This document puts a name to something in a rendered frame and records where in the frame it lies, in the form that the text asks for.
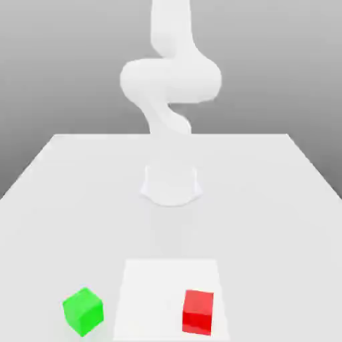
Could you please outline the small green cube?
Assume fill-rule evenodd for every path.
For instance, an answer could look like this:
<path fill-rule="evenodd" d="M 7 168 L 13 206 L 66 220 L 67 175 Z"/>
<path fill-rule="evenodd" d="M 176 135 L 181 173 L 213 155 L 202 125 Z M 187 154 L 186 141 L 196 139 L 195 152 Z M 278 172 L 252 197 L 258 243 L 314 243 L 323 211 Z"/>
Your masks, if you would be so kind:
<path fill-rule="evenodd" d="M 104 304 L 89 288 L 84 287 L 62 302 L 65 320 L 84 337 L 104 321 Z"/>

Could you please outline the small red cube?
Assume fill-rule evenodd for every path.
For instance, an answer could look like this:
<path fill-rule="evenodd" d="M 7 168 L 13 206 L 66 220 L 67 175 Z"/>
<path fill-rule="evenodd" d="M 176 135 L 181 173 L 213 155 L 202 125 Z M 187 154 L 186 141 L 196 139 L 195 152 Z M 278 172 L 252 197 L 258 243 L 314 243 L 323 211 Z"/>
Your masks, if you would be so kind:
<path fill-rule="evenodd" d="M 210 336 L 214 293 L 187 289 L 182 309 L 182 331 Z"/>

